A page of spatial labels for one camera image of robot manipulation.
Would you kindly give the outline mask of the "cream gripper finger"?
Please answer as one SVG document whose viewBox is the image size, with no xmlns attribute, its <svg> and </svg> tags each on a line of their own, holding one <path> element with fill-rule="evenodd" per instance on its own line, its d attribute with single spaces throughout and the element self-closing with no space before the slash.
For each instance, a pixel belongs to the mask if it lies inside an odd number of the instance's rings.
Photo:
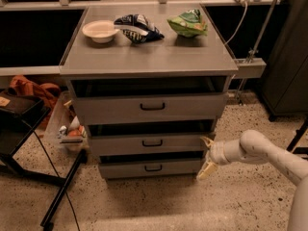
<svg viewBox="0 0 308 231">
<path fill-rule="evenodd" d="M 205 162 L 201 170 L 197 173 L 197 180 L 204 180 L 211 173 L 215 172 L 218 169 L 218 165 L 214 162 Z"/>
<path fill-rule="evenodd" d="M 204 142 L 205 146 L 208 148 L 211 148 L 215 143 L 213 140 L 205 136 L 202 136 L 200 139 Z"/>
</svg>

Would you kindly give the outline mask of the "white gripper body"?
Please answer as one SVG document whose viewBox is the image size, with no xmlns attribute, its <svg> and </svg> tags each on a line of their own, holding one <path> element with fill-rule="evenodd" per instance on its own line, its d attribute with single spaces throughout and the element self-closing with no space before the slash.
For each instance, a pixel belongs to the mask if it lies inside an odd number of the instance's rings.
<svg viewBox="0 0 308 231">
<path fill-rule="evenodd" d="M 227 160 L 224 154 L 224 148 L 225 148 L 225 143 L 223 141 L 216 141 L 210 149 L 211 160 L 220 166 L 230 164 L 230 162 Z"/>
</svg>

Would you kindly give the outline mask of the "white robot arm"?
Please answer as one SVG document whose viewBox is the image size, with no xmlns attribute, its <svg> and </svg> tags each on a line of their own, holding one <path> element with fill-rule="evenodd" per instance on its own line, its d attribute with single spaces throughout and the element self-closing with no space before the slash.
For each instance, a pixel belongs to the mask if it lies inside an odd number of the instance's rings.
<svg viewBox="0 0 308 231">
<path fill-rule="evenodd" d="M 270 163 L 295 186 L 287 231 L 308 231 L 308 161 L 272 143 L 256 130 L 246 130 L 232 141 L 212 141 L 202 136 L 207 148 L 205 162 L 196 178 L 203 180 L 219 166 L 234 162 L 245 164 Z"/>
</svg>

